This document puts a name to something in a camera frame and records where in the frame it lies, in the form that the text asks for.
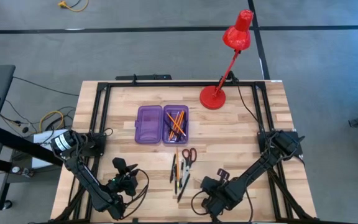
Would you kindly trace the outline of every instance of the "lamp shade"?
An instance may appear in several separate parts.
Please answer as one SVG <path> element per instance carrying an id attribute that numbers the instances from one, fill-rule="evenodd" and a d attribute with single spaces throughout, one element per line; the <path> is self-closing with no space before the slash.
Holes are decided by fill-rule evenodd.
<path id="1" fill-rule="evenodd" d="M 236 24 L 223 34 L 223 42 L 234 50 L 245 50 L 250 46 L 249 26 L 254 13 L 249 9 L 240 12 Z"/>

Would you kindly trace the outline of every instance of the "red desk lamp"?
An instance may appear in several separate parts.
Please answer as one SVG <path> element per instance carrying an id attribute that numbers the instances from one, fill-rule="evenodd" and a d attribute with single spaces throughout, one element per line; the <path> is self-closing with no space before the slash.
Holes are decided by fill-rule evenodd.
<path id="1" fill-rule="evenodd" d="M 244 9 L 240 12 L 237 18 L 236 24 L 225 31 L 223 34 L 223 42 L 234 49 L 234 56 L 226 70 L 226 73 L 222 77 L 218 86 L 207 86 L 200 94 L 200 102 L 203 106 L 208 109 L 216 110 L 223 106 L 226 95 L 222 90 L 223 83 L 226 81 L 227 75 L 229 74 L 231 67 L 234 65 L 237 56 L 241 50 L 249 48 L 250 35 L 249 26 L 251 24 L 254 13 L 251 10 Z"/>

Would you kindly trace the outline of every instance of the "wooden tabletop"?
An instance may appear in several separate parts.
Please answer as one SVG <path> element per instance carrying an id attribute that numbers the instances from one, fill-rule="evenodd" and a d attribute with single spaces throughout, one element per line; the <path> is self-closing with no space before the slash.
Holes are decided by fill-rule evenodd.
<path id="1" fill-rule="evenodd" d="M 90 126 L 96 81 L 82 84 L 80 97 L 75 112 L 73 129 L 87 133 Z M 268 100 L 276 129 L 291 130 L 293 122 L 282 82 L 266 81 Z M 124 222 L 139 218 L 140 222 L 210 222 L 208 215 L 199 216 L 190 207 L 190 200 L 200 191 L 200 183 L 207 175 L 218 179 L 219 168 L 227 170 L 231 177 L 243 173 L 259 157 L 256 133 L 257 122 L 242 105 L 237 87 L 223 87 L 226 103 L 218 110 L 208 110 L 200 104 L 199 95 L 202 87 L 114 87 L 111 90 L 106 127 L 113 128 L 114 134 L 108 137 L 104 155 L 101 157 L 97 178 L 102 184 L 114 178 L 116 169 L 112 165 L 115 157 L 124 158 L 127 164 L 138 164 L 150 177 L 149 191 L 140 208 Z M 255 113 L 254 101 L 250 87 L 241 87 L 241 93 L 248 108 Z M 262 94 L 259 93 L 261 110 L 264 110 Z M 99 125 L 104 95 L 98 111 Z M 189 107 L 189 141 L 186 145 L 166 146 L 136 144 L 134 141 L 134 122 L 137 110 L 144 105 L 187 105 Z M 197 161 L 191 167 L 191 178 L 180 203 L 169 183 L 170 168 L 175 149 L 179 151 L 194 147 L 198 151 Z M 308 180 L 303 164 L 291 159 L 283 163 L 289 191 L 297 202 L 311 216 L 316 216 L 310 194 Z M 254 206 L 253 221 L 274 221 L 267 174 L 258 178 L 248 189 Z M 138 193 L 144 187 L 146 178 L 139 173 Z M 57 217 L 67 206 L 73 175 L 62 169 L 56 192 L 51 218 Z M 282 216 L 285 216 L 282 196 L 278 198 Z M 194 206 L 203 212 L 201 201 L 205 194 L 195 198 Z M 129 213 L 137 205 L 132 204 Z M 84 217 L 86 200 L 81 204 L 80 218 Z M 225 211 L 219 219 L 223 222 L 243 222 L 248 220 L 250 207 L 246 196 L 232 211 Z M 115 222 L 107 211 L 92 212 L 91 222 Z"/>

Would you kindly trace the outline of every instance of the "scissors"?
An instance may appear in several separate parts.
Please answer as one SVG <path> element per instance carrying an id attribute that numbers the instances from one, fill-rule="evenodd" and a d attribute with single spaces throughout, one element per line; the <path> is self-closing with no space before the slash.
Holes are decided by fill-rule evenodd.
<path id="1" fill-rule="evenodd" d="M 197 151 L 195 148 L 191 148 L 190 150 L 184 149 L 181 154 L 185 160 L 185 170 L 183 173 L 183 178 L 181 180 L 182 185 L 185 185 L 185 181 L 187 176 L 189 175 L 191 165 L 197 160 Z"/>

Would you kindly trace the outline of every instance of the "lamp base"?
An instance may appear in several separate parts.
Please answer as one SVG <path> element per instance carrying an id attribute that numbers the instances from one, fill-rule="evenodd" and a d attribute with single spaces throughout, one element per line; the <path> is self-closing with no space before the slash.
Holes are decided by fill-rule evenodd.
<path id="1" fill-rule="evenodd" d="M 207 109 L 219 109 L 226 101 L 226 94 L 224 94 L 223 90 L 219 90 L 218 94 L 214 96 L 215 90 L 216 86 L 207 86 L 201 91 L 200 102 Z"/>

